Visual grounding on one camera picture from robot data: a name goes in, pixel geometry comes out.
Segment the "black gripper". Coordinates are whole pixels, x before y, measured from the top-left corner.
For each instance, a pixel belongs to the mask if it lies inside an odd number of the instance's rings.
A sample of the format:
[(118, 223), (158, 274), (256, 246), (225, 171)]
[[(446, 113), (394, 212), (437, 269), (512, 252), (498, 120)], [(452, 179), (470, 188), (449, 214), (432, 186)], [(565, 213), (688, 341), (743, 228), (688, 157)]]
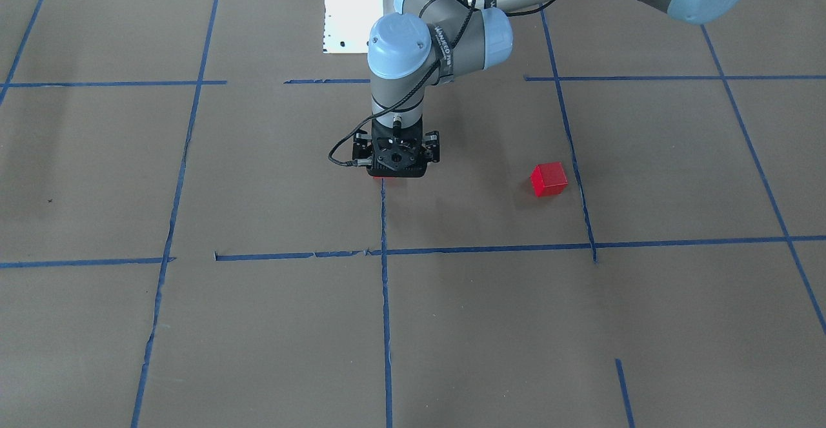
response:
[(421, 120), (407, 128), (375, 122), (354, 135), (352, 158), (375, 178), (421, 178), (440, 161), (439, 131), (425, 133)]

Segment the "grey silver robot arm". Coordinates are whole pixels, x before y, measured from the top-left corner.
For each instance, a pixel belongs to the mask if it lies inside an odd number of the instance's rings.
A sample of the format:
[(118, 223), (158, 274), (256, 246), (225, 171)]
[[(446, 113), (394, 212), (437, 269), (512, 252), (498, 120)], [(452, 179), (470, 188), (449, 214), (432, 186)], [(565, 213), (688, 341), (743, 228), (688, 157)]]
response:
[[(441, 158), (438, 131), (424, 126), (425, 89), (504, 63), (511, 19), (559, 0), (393, 0), (368, 35), (371, 114), (343, 137), (352, 155), (328, 160), (372, 177), (421, 178)], [(670, 18), (702, 25), (740, 0), (637, 0)]]

